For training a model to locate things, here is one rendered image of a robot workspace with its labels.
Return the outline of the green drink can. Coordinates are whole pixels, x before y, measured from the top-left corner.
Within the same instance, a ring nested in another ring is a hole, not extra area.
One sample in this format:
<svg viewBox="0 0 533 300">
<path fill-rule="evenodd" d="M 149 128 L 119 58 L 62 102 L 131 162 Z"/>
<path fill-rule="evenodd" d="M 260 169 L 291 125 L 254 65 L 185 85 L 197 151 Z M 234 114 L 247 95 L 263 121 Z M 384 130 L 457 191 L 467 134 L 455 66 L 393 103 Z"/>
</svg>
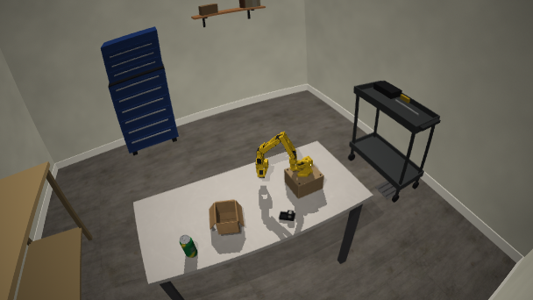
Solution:
<svg viewBox="0 0 533 300">
<path fill-rule="evenodd" d="M 189 257 L 193 258 L 197 255 L 197 249 L 193 240 L 188 235 L 182 235 L 180 237 L 180 245 L 184 253 Z"/>
</svg>

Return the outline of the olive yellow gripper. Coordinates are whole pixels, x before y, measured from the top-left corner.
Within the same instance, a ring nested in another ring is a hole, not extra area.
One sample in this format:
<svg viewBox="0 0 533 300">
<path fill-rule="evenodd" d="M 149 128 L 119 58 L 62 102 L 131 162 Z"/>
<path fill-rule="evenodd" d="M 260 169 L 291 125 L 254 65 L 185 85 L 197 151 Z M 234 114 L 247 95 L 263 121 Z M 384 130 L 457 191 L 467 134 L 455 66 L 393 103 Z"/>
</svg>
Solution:
<svg viewBox="0 0 533 300">
<path fill-rule="evenodd" d="M 263 164 L 257 164 L 257 161 L 256 161 L 256 172 L 258 171 L 258 177 L 265 177 L 265 174 L 267 173 L 267 169 L 268 169 L 268 159 L 264 158 Z"/>
</svg>

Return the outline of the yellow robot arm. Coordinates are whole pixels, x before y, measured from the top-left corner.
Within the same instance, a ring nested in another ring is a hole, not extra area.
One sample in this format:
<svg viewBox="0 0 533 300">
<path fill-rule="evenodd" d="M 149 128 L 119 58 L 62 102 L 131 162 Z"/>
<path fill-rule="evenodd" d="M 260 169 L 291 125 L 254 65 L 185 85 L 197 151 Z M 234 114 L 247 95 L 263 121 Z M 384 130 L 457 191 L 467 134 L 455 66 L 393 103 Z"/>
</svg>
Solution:
<svg viewBox="0 0 533 300">
<path fill-rule="evenodd" d="M 275 142 L 274 142 L 275 141 Z M 309 176 L 311 173 L 313 173 L 313 170 L 311 169 L 311 162 L 312 160 L 310 157 L 304 157 L 301 161 L 296 160 L 296 150 L 293 146 L 291 140 L 288 138 L 287 134 L 285 132 L 281 132 L 281 134 L 276 135 L 271 140 L 269 140 L 267 143 L 263 143 L 257 150 L 257 164 L 263 164 L 264 161 L 264 154 L 270 150 L 271 148 L 277 146 L 279 143 L 282 143 L 285 147 L 288 155 L 289 155 L 289 164 L 291 170 L 301 170 L 297 176 L 299 177 L 305 177 Z M 291 147 L 291 148 L 290 148 Z M 293 152 L 292 152 L 293 151 Z M 260 156 L 261 155 L 261 156 Z M 295 165 L 296 164 L 296 165 Z"/>
</svg>

